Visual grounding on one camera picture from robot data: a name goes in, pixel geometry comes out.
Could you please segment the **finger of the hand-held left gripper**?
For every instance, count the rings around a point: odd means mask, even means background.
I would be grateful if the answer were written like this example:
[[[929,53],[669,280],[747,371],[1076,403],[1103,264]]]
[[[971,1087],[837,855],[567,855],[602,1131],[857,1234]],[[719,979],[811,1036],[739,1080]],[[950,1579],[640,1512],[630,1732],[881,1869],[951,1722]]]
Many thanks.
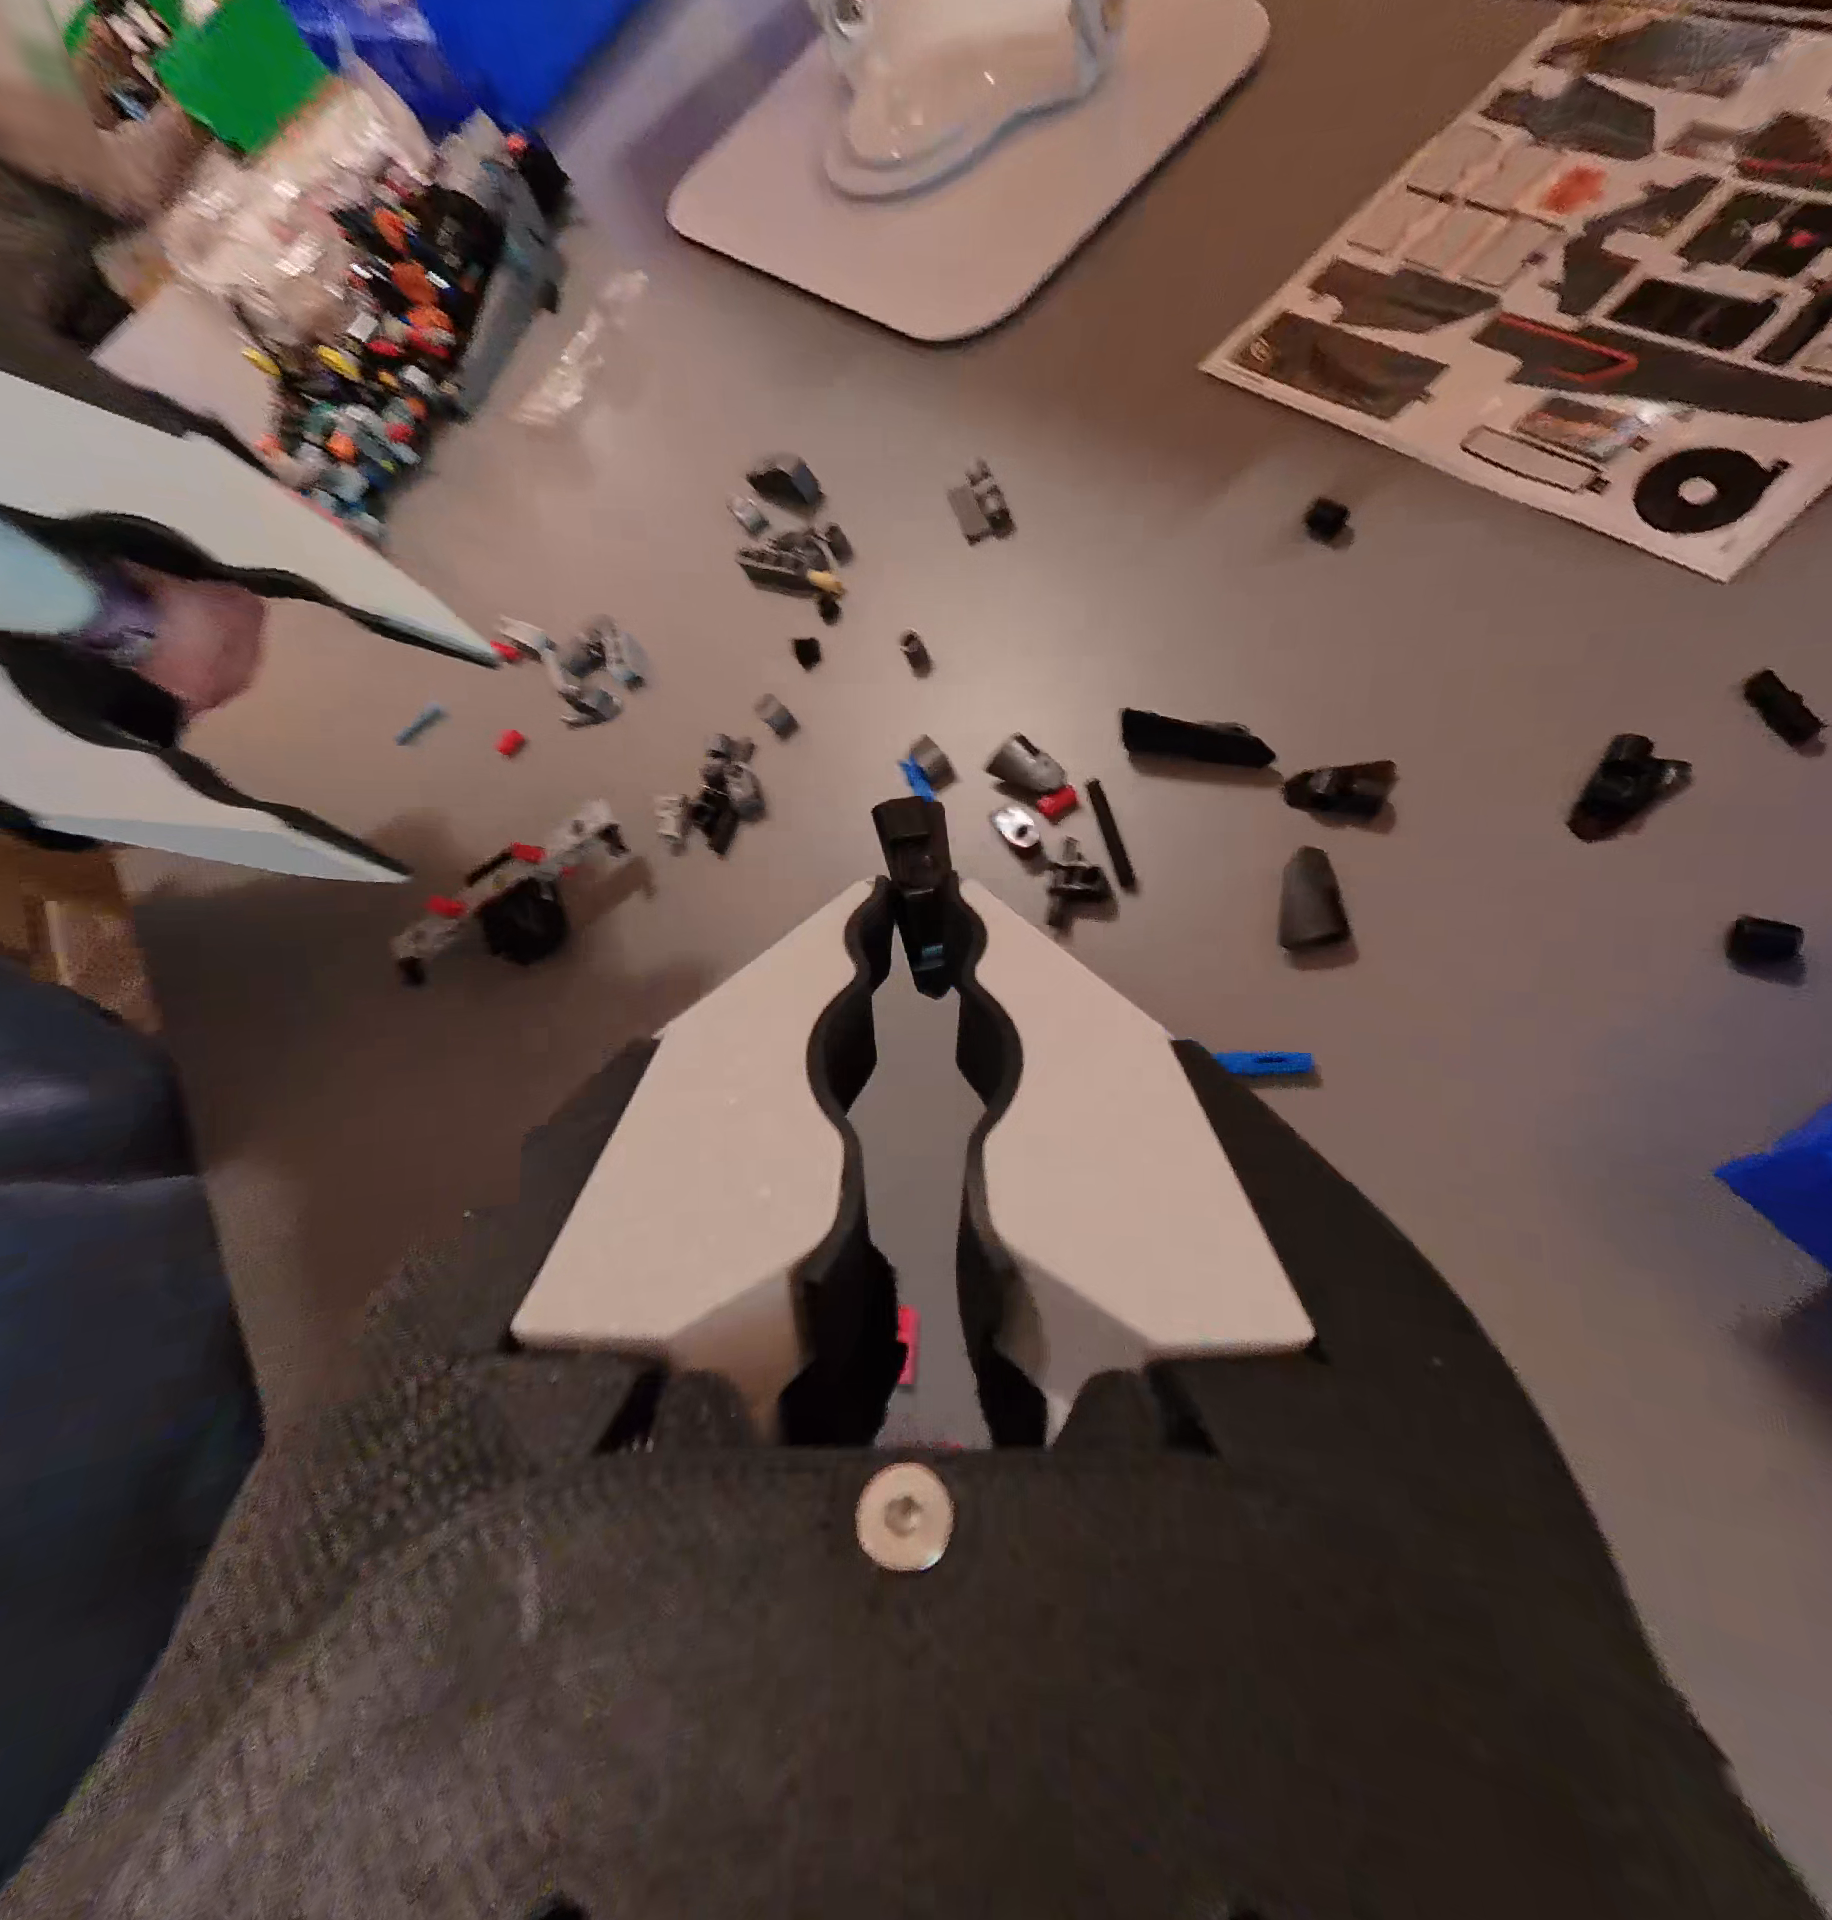
[[[0,517],[83,556],[321,604],[395,644],[500,665],[435,591],[252,459],[2,367]]]
[[[167,749],[102,747],[50,719],[0,665],[0,812],[15,827],[269,874],[405,885],[409,868],[299,812],[203,786]]]

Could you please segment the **long light grey lego beam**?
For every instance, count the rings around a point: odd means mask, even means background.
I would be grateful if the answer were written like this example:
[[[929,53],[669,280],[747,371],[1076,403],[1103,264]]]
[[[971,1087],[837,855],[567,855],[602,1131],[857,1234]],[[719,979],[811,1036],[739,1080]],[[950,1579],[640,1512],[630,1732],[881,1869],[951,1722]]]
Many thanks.
[[[621,822],[607,802],[593,800],[567,816],[539,844],[549,848],[549,860],[542,874],[557,874],[557,886],[567,874],[580,871],[593,860],[628,860],[630,848],[621,832]],[[516,871],[505,868],[505,848],[474,865],[446,895],[466,895],[469,906],[479,910],[487,897],[493,897],[500,886],[510,886]],[[389,943],[389,964],[405,987],[422,987],[430,979],[430,967],[463,943],[466,936],[479,936],[474,913],[454,927],[441,927],[431,919],[418,919],[405,927],[395,943]]]

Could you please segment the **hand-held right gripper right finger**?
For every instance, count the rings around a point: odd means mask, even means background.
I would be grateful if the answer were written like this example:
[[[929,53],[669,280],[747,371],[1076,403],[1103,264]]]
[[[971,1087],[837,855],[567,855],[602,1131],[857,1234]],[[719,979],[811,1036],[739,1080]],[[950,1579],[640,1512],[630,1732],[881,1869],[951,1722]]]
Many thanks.
[[[951,1062],[979,1101],[956,1313],[990,1443],[1052,1443],[1106,1373],[1310,1349],[1166,1030],[979,878],[951,955]]]

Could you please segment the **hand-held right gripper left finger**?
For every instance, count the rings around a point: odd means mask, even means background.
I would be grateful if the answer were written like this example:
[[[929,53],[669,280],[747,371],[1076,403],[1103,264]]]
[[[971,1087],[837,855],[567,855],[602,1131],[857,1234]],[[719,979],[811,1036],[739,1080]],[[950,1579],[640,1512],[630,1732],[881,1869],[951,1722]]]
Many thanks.
[[[780,1443],[873,1443],[902,1377],[864,1206],[892,885],[860,878],[669,1021],[516,1309],[525,1349],[739,1388]]]

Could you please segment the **partly built lego model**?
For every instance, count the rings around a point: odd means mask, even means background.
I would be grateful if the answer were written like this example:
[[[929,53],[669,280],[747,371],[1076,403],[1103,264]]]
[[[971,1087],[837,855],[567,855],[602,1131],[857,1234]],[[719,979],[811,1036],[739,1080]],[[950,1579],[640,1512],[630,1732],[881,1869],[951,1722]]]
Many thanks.
[[[368,543],[442,426],[469,420],[528,326],[561,306],[570,178],[534,130],[474,113],[431,151],[305,208],[227,294],[271,382],[261,463]]]

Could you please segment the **pile of black lego pieces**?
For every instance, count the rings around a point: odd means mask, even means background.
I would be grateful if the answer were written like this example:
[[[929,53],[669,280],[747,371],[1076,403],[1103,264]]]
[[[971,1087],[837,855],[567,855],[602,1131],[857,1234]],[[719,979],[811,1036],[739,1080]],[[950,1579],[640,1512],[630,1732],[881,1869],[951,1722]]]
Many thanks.
[[[1824,719],[1780,673],[1750,673],[1741,695],[1782,747],[1799,752],[1819,747]],[[1120,739],[1127,752],[1155,760],[1229,765],[1240,774],[1275,767],[1268,747],[1235,723],[1184,723],[1124,707]],[[1052,927],[1063,927],[1076,901],[1103,901],[1112,886],[1137,891],[1131,855],[1098,781],[1081,791],[1071,786],[1022,735],[1002,740],[985,774],[1026,795],[1026,802],[998,808],[990,827],[1044,871]],[[1282,800],[1317,817],[1369,827],[1388,812],[1395,776],[1393,760],[1317,765],[1282,781]],[[1579,844],[1602,844],[1643,822],[1690,776],[1690,765],[1664,756],[1648,735],[1614,735],[1567,808],[1564,828]],[[1296,848],[1282,874],[1276,943],[1303,955],[1344,950],[1350,936],[1330,855],[1317,844]],[[1806,964],[1806,930],[1741,913],[1726,934],[1726,961],[1736,970],[1799,974]]]

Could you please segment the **dark grey angled lego beam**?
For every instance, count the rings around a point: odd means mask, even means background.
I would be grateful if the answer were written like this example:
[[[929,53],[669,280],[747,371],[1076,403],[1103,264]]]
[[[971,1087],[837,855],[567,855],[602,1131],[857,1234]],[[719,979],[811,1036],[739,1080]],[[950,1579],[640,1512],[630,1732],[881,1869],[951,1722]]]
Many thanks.
[[[780,595],[843,600],[846,576],[834,549],[816,533],[748,539],[733,556],[752,590]]]

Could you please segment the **green storage bin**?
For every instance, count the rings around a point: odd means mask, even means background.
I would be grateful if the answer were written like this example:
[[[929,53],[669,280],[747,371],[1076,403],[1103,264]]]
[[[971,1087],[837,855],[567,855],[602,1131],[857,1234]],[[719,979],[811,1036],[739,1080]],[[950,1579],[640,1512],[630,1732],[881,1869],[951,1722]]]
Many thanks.
[[[153,76],[237,158],[261,158],[334,85],[283,2],[155,2],[167,42]]]

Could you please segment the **person's left hand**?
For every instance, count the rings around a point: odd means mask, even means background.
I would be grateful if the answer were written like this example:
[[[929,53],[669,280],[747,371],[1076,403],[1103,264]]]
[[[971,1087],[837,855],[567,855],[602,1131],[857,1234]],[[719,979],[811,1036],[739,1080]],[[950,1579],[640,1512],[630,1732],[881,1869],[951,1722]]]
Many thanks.
[[[269,627],[257,591],[138,563],[102,565],[94,591],[76,647],[155,683],[187,719],[228,707],[257,683]]]

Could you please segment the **blue storage bin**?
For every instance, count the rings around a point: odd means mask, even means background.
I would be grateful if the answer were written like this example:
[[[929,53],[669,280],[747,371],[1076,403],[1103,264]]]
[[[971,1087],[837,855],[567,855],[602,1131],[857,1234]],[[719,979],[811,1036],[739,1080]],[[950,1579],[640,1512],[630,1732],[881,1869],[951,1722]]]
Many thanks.
[[[641,2],[283,2],[302,42],[334,69],[376,74],[442,137],[487,113],[539,132]]]
[[[1832,1101],[1712,1173],[1832,1277]]]

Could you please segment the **black angled lego piece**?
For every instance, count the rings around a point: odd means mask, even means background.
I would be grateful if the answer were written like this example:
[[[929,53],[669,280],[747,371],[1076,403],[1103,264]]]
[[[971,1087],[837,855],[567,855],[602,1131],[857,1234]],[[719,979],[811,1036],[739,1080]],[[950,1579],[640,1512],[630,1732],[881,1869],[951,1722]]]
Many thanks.
[[[976,913],[951,871],[950,816],[936,800],[899,795],[873,808],[888,910],[918,994],[946,998],[976,950]]]

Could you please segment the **person's blue clothing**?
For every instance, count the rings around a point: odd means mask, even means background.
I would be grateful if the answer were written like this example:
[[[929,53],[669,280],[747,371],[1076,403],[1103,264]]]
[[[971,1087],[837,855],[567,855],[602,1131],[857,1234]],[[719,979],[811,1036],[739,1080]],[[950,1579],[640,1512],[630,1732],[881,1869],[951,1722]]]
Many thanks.
[[[167,1054],[0,955],[0,1885],[155,1666],[261,1443]]]

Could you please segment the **small clear plastic bag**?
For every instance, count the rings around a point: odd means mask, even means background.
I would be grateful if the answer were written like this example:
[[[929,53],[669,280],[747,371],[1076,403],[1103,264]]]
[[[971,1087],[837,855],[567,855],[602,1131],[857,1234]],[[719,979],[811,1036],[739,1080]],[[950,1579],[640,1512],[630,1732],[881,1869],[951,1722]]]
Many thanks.
[[[588,405],[612,358],[622,353],[645,290],[651,276],[641,269],[622,269],[602,285],[553,362],[519,398],[514,413],[519,427],[557,427]]]

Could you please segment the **cluster of grey lego connectors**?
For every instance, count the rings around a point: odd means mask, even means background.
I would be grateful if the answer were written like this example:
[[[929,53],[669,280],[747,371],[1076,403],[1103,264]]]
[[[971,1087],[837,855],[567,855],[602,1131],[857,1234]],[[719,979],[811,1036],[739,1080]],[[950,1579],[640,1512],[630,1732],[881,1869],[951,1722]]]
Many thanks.
[[[539,636],[539,663],[567,732],[605,725],[621,719],[622,695],[651,687],[645,653],[612,613],[598,613],[572,636]]]

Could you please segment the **lego sticker sheet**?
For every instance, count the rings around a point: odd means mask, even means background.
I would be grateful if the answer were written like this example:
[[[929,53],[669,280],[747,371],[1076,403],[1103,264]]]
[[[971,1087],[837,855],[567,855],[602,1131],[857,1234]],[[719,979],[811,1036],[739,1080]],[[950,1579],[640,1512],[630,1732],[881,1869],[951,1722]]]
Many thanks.
[[[1832,2],[1571,2],[1200,371],[1734,582],[1832,489]]]

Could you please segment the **cluster of dark lego connectors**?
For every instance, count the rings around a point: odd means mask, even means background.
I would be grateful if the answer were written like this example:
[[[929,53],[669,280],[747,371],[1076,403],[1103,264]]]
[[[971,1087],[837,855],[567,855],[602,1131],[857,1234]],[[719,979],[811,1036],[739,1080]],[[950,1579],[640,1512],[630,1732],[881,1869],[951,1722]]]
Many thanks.
[[[655,800],[655,832],[669,851],[686,851],[695,841],[711,855],[727,855],[747,827],[770,817],[752,752],[756,740],[748,735],[711,735],[695,765],[695,786]]]

